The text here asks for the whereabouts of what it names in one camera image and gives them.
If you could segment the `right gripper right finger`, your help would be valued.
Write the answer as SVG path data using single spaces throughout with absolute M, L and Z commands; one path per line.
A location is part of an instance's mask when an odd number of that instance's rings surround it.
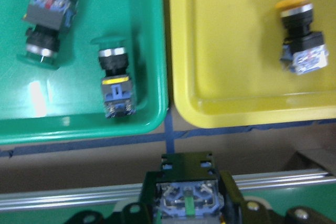
M 219 173 L 219 223 L 335 223 L 335 176 L 323 170 Z

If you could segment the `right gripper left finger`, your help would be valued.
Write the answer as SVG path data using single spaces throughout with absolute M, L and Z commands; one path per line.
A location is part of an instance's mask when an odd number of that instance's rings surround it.
M 160 172 L 147 172 L 138 200 L 114 207 L 105 217 L 94 210 L 83 210 L 72 215 L 65 223 L 158 223 L 154 212 L 156 182 Z

